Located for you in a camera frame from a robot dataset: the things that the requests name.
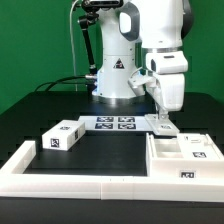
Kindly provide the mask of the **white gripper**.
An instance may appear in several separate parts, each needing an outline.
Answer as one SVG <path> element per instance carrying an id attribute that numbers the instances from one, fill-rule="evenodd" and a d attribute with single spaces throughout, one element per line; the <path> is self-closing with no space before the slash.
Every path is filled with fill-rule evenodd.
<path id="1" fill-rule="evenodd" d="M 155 86 L 147 90 L 163 109 L 158 112 L 158 118 L 167 120 L 167 111 L 179 111 L 183 105 L 184 73 L 188 70 L 188 62 L 182 51 L 147 53 L 145 62 L 146 68 L 156 79 Z"/>

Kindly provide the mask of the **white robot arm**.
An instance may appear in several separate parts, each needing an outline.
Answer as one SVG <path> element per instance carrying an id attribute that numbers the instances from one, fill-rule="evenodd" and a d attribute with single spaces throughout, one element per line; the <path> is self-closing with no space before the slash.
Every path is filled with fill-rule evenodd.
<path id="1" fill-rule="evenodd" d="M 150 94 L 157 118 L 182 108 L 188 62 L 182 39 L 193 24 L 189 0 L 82 0 L 83 30 L 99 23 L 103 63 L 97 69 L 94 98 L 128 102 Z"/>

